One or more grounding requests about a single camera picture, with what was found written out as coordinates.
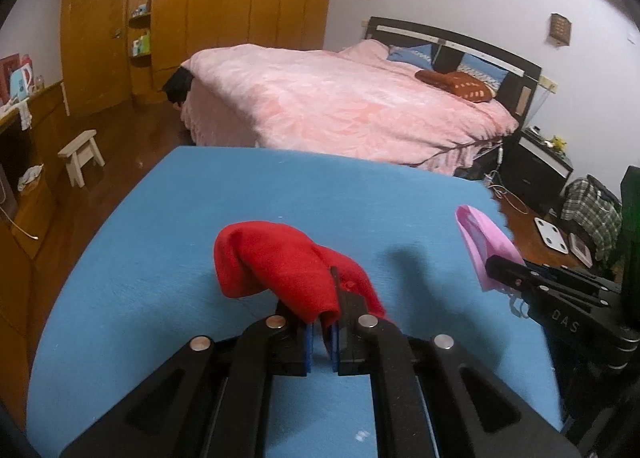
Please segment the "yellow toy on nightstand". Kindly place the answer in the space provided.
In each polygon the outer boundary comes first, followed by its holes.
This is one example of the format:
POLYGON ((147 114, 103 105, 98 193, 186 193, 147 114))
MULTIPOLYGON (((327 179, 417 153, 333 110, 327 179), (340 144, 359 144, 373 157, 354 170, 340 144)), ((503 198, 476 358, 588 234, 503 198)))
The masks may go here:
POLYGON ((557 152, 564 152, 566 149, 566 141, 558 136, 553 136, 550 139, 550 143, 552 144, 552 148, 557 152))

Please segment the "pink bed quilt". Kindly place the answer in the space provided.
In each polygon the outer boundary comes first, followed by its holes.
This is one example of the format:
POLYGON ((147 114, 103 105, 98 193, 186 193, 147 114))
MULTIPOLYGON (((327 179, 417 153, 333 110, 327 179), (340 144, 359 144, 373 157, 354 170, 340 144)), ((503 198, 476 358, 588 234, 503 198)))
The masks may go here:
POLYGON ((180 118, 201 147, 308 151, 445 175, 518 128, 498 100, 427 85, 387 55, 377 40, 340 52, 204 49, 180 66, 191 79, 180 118))

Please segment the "black garment on bed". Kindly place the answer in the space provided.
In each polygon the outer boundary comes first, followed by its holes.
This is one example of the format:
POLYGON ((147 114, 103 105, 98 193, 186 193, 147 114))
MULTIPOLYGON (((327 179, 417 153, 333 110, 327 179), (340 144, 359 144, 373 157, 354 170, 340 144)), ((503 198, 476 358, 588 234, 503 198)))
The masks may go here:
POLYGON ((180 66, 168 81, 163 85, 162 91, 169 102, 181 106, 186 101, 192 86, 193 74, 183 66, 180 66))

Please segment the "wooden side desk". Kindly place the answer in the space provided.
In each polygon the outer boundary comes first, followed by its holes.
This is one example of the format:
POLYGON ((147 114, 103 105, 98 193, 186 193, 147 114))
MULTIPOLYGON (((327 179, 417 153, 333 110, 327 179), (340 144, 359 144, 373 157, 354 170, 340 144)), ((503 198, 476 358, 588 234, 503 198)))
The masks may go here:
POLYGON ((18 426, 26 420, 34 259, 56 208, 55 121, 66 117, 64 86, 55 83, 24 103, 29 129, 18 108, 1 119, 1 406, 18 426))

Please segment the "white bathroom scale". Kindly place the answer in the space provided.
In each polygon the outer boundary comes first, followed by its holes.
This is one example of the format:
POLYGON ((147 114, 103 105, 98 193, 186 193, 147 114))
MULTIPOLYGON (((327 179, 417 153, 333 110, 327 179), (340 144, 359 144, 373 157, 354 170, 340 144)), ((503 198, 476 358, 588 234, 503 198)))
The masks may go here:
POLYGON ((534 224, 542 242, 548 249, 567 255, 570 250, 558 227, 540 217, 534 218, 534 224))

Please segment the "blue table cloth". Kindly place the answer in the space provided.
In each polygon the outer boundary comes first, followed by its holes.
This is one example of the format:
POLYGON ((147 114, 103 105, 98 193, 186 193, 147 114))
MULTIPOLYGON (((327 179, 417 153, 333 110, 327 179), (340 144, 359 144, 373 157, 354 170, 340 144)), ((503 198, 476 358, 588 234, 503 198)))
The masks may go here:
POLYGON ((454 217, 462 204, 504 224, 477 181, 304 152, 171 151, 94 236, 54 304, 29 383, 29 443, 58 456, 191 337, 228 339, 274 311, 269 293, 233 300, 219 289, 214 241, 246 221, 290 225, 349 256, 403 333, 449 334, 559 428, 541 326, 480 288, 454 217))

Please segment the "large wooden wardrobe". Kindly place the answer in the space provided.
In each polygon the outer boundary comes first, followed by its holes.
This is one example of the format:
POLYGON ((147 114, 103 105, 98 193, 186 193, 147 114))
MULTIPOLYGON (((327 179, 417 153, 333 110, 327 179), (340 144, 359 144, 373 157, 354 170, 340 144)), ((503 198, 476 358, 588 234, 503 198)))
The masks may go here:
POLYGON ((74 117, 149 99, 196 52, 253 43, 319 49, 329 0, 62 0, 60 44, 74 117))

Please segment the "red picture frame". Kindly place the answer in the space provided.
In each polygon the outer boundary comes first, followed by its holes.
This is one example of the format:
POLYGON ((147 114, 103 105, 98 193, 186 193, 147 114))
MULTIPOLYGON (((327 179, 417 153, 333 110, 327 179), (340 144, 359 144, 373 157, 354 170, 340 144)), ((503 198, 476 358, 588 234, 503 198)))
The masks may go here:
POLYGON ((19 54, 10 54, 0 59, 0 98, 2 103, 7 103, 10 100, 11 74, 20 67, 20 64, 19 54))

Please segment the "red knitted glove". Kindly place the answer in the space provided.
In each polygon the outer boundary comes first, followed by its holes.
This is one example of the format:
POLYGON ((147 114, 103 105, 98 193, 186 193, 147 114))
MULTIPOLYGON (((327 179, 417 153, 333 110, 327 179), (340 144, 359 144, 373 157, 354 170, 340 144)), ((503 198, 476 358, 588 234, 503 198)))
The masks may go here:
POLYGON ((367 273, 350 257, 315 243, 302 231, 270 222, 224 227, 214 243, 219 287, 237 299, 269 290, 300 320, 328 328, 341 316, 338 290, 361 296, 385 317, 367 273))

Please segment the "small white wooden stool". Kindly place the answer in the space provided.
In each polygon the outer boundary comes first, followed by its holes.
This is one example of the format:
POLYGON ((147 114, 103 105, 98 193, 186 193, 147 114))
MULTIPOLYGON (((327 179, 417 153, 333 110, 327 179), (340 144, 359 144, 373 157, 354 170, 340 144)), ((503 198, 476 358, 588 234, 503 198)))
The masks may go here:
POLYGON ((105 160, 96 143, 96 130, 86 129, 70 141, 58 152, 58 157, 64 161, 70 184, 73 187, 85 186, 82 168, 90 161, 103 167, 105 160))

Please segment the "brown dotted pillow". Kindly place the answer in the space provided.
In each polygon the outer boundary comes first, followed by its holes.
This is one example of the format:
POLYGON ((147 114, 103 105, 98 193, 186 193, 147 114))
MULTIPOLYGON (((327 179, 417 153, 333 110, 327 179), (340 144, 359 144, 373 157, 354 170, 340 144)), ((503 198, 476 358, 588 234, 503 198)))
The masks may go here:
POLYGON ((460 71, 438 73, 431 70, 420 70, 414 74, 421 83, 449 92, 449 94, 474 103, 489 102, 494 99, 494 92, 478 78, 460 71))

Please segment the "dark wooden headboard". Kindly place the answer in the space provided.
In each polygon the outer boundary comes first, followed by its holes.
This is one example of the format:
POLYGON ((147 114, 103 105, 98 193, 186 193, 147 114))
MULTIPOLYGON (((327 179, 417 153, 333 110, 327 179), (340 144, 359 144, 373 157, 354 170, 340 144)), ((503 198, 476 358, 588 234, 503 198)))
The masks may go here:
POLYGON ((506 69, 508 75, 498 89, 497 100, 518 121, 518 126, 524 125, 541 76, 541 67, 535 63, 474 37, 386 17, 370 17, 363 37, 378 40, 386 46, 414 47, 427 43, 445 46, 456 54, 474 54, 506 69))

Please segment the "light blue electric kettle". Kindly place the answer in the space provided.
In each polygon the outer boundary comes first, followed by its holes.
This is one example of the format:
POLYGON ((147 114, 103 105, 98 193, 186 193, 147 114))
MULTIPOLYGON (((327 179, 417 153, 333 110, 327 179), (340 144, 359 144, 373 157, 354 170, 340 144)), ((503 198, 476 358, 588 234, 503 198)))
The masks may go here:
POLYGON ((29 95, 29 87, 32 86, 32 67, 28 63, 23 64, 12 72, 10 77, 10 97, 12 100, 23 101, 29 95))

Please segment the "blue patterned pillow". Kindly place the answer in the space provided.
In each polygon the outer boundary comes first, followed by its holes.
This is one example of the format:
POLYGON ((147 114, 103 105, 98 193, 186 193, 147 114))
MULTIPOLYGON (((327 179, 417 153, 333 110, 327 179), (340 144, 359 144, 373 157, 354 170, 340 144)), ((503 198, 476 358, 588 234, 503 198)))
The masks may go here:
POLYGON ((456 54, 450 48, 431 43, 414 47, 392 46, 387 59, 409 63, 441 74, 463 72, 481 80, 494 92, 498 92, 508 75, 506 69, 480 59, 474 54, 460 54, 460 52, 456 54))

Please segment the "black bedside nightstand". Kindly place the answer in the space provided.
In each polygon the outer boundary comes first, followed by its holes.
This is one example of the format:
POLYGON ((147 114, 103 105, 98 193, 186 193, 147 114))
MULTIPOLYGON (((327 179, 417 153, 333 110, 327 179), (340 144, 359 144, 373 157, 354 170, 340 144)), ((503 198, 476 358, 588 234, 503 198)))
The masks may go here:
POLYGON ((566 155, 555 152, 529 129, 506 143, 499 174, 506 189, 542 216, 554 209, 574 169, 566 155))

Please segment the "plaid shirt on chair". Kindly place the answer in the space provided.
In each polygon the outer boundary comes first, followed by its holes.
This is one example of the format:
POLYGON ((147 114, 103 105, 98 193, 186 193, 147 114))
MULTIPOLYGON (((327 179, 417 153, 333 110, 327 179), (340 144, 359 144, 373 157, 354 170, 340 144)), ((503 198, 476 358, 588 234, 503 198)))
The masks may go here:
POLYGON ((622 215, 593 179, 578 178, 564 191, 560 218, 574 222, 594 244, 596 260, 605 263, 616 248, 622 215))

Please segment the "pink face mask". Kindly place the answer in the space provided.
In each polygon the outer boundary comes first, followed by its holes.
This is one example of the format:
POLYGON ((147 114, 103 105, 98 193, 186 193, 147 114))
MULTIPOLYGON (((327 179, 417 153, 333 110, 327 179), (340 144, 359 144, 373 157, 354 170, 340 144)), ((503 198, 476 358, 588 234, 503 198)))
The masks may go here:
POLYGON ((485 265, 491 256, 498 255, 512 263, 524 265, 524 259, 506 234, 482 211, 470 205, 460 205, 456 221, 468 249, 480 288, 484 292, 497 290, 510 294, 508 287, 488 276, 485 265))

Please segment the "right wall lamp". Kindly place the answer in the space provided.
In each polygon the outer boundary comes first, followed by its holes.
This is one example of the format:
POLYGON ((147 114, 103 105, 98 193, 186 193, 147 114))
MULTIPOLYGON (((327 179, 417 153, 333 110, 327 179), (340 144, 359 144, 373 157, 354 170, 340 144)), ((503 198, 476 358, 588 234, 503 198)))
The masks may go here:
POLYGON ((556 12, 550 14, 548 37, 555 46, 570 46, 572 22, 562 14, 557 14, 556 12))

